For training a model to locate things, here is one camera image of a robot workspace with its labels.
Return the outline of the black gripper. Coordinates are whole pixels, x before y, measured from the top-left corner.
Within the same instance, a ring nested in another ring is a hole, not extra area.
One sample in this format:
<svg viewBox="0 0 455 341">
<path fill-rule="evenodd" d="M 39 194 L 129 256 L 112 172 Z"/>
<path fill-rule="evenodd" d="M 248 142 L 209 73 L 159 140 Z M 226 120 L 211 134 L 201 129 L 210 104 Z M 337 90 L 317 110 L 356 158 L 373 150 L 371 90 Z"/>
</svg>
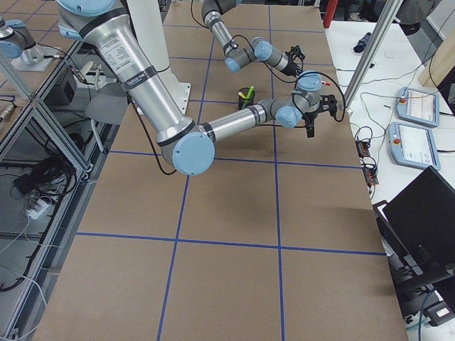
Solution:
<svg viewBox="0 0 455 341">
<path fill-rule="evenodd" d="M 295 62 L 295 60 L 297 59 L 300 63 L 303 63 L 303 55 L 287 54 L 287 59 L 288 63 L 284 68 L 284 74 L 286 76 L 298 77 L 302 72 L 302 68 L 300 64 Z"/>
<path fill-rule="evenodd" d="M 318 112 L 306 112 L 303 114 L 303 118 L 306 122 L 305 128 L 306 128 L 306 135 L 308 138 L 313 138 L 315 135 L 315 126 L 314 122 L 316 118 L 318 117 L 319 113 Z"/>
</svg>

